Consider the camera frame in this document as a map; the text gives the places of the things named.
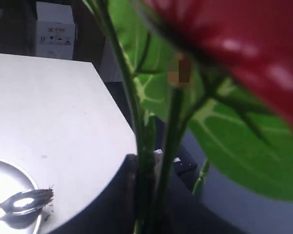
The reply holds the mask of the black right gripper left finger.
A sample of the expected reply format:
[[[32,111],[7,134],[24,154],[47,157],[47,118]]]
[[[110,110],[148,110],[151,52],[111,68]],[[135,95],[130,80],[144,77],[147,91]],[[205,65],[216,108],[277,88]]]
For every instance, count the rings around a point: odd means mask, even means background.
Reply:
[[[83,211],[52,234],[132,234],[138,157],[128,154],[106,188]]]

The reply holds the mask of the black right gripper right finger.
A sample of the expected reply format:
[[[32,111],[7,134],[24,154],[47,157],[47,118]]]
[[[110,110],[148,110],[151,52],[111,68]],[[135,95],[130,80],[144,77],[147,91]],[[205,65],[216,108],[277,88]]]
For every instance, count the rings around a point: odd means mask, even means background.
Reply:
[[[176,174],[171,174],[158,234],[241,234],[204,206]]]

